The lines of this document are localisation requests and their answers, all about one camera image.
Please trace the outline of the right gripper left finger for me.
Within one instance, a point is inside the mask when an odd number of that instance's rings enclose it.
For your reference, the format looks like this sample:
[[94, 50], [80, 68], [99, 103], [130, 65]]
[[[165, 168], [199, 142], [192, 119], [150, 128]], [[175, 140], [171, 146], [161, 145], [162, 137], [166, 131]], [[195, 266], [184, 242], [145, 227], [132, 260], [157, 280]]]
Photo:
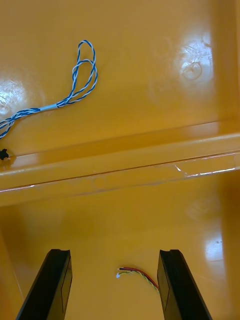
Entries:
[[63, 320], [72, 280], [71, 252], [51, 249], [16, 318], [18, 320]]

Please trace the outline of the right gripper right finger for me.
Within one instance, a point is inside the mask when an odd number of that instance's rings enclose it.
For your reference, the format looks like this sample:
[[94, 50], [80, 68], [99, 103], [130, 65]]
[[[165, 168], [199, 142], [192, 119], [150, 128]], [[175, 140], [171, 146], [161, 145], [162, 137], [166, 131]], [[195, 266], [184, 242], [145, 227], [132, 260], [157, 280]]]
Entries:
[[159, 252], [157, 282], [165, 320], [211, 320], [212, 317], [183, 254]]

